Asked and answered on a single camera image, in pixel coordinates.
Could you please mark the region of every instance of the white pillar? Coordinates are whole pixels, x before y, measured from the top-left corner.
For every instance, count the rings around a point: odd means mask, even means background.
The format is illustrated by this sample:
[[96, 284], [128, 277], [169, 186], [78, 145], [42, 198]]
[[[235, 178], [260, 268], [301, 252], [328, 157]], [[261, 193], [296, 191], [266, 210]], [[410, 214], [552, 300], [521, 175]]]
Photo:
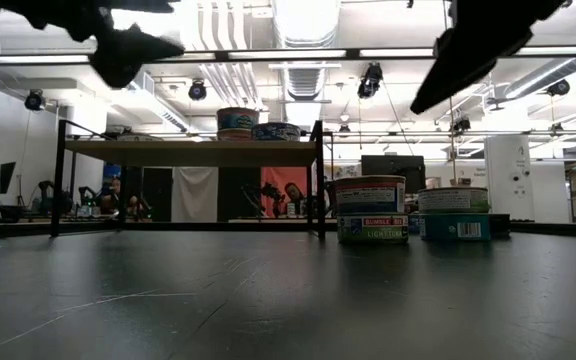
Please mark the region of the white pillar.
[[[77, 103], [74, 106], [69, 106], [67, 111], [68, 120], [99, 134], [106, 131], [107, 117], [108, 111], [106, 105], [95, 100], [85, 101]], [[90, 135], [90, 132], [75, 126], [69, 126], [68, 134]], [[66, 151], [64, 158], [64, 189], [70, 188], [71, 166], [72, 152]], [[81, 199], [79, 199], [78, 192], [80, 186], [88, 186], [95, 191], [101, 189], [104, 162], [89, 156], [78, 154], [75, 166], [75, 193], [73, 199], [75, 202], [80, 202]]]
[[[525, 108], [508, 108], [486, 114], [488, 130], [529, 130]], [[488, 196], [492, 212], [510, 214], [511, 219], [534, 220], [530, 177], [530, 143], [527, 135], [501, 135], [485, 140]]]
[[485, 142], [488, 195], [495, 214], [534, 220], [528, 136], [490, 137]]

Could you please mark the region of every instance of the man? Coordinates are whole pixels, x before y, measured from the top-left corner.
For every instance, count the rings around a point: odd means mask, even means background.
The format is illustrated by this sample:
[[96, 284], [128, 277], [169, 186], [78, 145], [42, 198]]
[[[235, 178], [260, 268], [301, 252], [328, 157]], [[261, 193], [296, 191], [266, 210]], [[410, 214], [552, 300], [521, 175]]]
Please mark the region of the man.
[[[121, 194], [121, 180], [115, 177], [110, 183], [110, 187], [101, 190], [101, 213], [114, 214], [119, 207], [119, 196]], [[138, 199], [134, 195], [128, 197], [127, 213], [132, 214], [137, 210]]]

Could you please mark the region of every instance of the stacked cans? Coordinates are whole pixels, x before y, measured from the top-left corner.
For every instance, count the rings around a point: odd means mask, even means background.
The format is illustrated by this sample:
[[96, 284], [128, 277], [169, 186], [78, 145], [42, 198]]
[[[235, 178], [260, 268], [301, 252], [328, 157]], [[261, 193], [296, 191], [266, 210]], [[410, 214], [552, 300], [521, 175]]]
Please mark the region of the stacked cans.
[[406, 178], [360, 176], [335, 182], [337, 237], [342, 243], [408, 242]]
[[246, 108], [217, 111], [217, 138], [226, 141], [250, 141], [252, 128], [259, 123], [259, 112]]
[[422, 240], [490, 240], [488, 190], [448, 187], [419, 192]]

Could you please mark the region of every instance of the white curtain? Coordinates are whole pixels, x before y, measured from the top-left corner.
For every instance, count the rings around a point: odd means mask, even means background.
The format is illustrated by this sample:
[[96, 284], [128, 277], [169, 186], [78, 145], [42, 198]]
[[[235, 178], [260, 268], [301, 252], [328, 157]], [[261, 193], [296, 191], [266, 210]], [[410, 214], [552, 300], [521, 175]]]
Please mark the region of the white curtain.
[[219, 168], [173, 168], [172, 221], [217, 222]]

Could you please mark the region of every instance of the ventilation duct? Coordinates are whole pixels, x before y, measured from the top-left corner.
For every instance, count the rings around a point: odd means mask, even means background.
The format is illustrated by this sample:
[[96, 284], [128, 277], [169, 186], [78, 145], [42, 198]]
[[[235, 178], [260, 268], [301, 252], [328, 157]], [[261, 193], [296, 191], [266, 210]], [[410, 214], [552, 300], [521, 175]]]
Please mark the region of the ventilation duct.
[[155, 82], [144, 70], [140, 71], [137, 77], [135, 77], [135, 80], [128, 85], [127, 89], [138, 96], [140, 101], [160, 119], [172, 124], [181, 132], [188, 131], [189, 126], [186, 119], [156, 97]]
[[[335, 45], [340, 0], [273, 0], [273, 21], [279, 48], [321, 49]], [[321, 99], [326, 70], [286, 69], [282, 71], [286, 95], [298, 101]], [[306, 125], [319, 118], [321, 104], [287, 104], [291, 122]]]
[[503, 92], [512, 100], [530, 95], [576, 72], [576, 58], [553, 60], [510, 84]]

